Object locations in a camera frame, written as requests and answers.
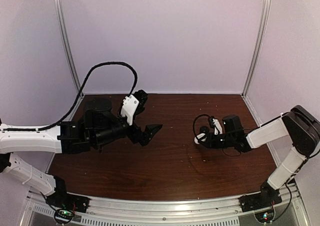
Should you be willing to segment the white earbud charging case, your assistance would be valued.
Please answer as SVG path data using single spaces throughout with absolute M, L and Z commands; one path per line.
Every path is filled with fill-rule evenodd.
M 194 137 L 194 142 L 197 145 L 200 145 L 202 143 L 204 143 L 206 141 L 207 137 L 206 137 L 206 133 L 200 133 L 197 136 Z

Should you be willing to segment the black earbud charging case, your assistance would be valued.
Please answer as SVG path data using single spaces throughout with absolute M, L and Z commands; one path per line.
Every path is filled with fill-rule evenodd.
M 207 134 L 210 132 L 210 129 L 208 126 L 201 126 L 200 129 L 199 129 L 199 133 L 200 134 Z

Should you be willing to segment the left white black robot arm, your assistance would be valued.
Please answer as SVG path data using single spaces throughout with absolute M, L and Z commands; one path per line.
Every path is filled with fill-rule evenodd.
M 96 98 L 85 104 L 83 115 L 77 121 L 63 121 L 53 127 L 38 129 L 19 129 L 1 124 L 0 171 L 52 198 L 61 208 L 67 208 L 72 204 L 72 197 L 67 193 L 65 181 L 41 172 L 16 153 L 40 151 L 79 154 L 91 149 L 101 151 L 103 146 L 122 138 L 129 138 L 132 143 L 145 146 L 162 125 L 146 125 L 145 130 L 136 125 L 135 116 L 144 111 L 144 104 L 144 100 L 127 97 L 120 114 L 114 115 L 110 100 Z

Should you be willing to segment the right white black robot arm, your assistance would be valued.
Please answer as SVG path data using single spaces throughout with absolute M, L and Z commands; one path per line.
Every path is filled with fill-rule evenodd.
M 314 151 L 320 142 L 319 120 L 300 105 L 251 131 L 242 126 L 237 115 L 227 115 L 221 121 L 208 116 L 207 120 L 209 127 L 202 126 L 194 136 L 194 142 L 207 149 L 233 147 L 240 153 L 246 153 L 274 140 L 290 137 L 292 147 L 288 155 L 261 185 L 256 196 L 261 207 L 268 206 L 280 187 L 316 155 Z

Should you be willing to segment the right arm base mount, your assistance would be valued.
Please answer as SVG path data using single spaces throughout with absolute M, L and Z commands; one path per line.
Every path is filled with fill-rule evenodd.
M 261 192 L 243 195 L 239 198 L 242 212 L 253 212 L 255 219 L 261 224 L 271 223 L 275 219 L 275 205 L 281 202 L 282 198 L 280 195 L 269 199 L 264 198 Z

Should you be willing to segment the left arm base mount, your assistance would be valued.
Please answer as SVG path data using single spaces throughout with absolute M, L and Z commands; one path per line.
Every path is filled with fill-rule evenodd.
M 59 225 L 70 223 L 78 213 L 86 213 L 89 206 L 89 198 L 73 194 L 61 197 L 57 194 L 44 196 L 45 202 L 53 210 L 53 219 Z

